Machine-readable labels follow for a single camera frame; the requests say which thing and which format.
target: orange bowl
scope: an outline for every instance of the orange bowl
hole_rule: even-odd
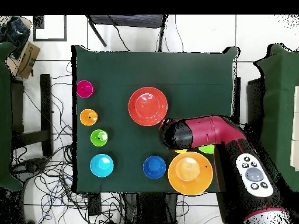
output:
[[[184,195],[199,195],[211,184],[213,168],[203,155],[185,152],[177,155],[170,163],[168,180],[171,186]]]
[[[80,121],[83,125],[93,125],[98,120],[98,114],[92,109],[84,109],[80,113]]]

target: red plate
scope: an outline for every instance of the red plate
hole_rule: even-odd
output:
[[[165,95],[154,87],[142,87],[128,101],[131,118],[142,126],[152,126],[162,121],[167,112]]]

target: blue bowl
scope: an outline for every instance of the blue bowl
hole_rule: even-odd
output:
[[[91,160],[91,172],[98,177],[106,177],[113,171],[113,161],[105,154],[96,155]]]
[[[158,179],[166,171],[166,163],[159,156],[150,156],[143,163],[144,174],[151,179]]]

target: remote control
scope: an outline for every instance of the remote control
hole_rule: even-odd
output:
[[[243,153],[236,160],[237,168],[247,191],[256,197],[269,197],[273,187],[257,158]]]

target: gray button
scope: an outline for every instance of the gray button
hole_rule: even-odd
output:
[[[250,169],[247,169],[246,171],[246,178],[253,182],[258,182],[263,180],[264,176],[262,171],[257,169],[256,167],[251,167]]]
[[[260,183],[260,186],[267,189],[268,188],[268,185],[265,183],[265,182],[261,182]]]
[[[257,190],[259,188],[259,185],[256,183],[252,183],[250,187],[251,189]]]
[[[249,165],[248,165],[248,163],[243,163],[243,164],[242,164],[242,167],[243,167],[244,169],[247,169],[247,168],[249,167]]]

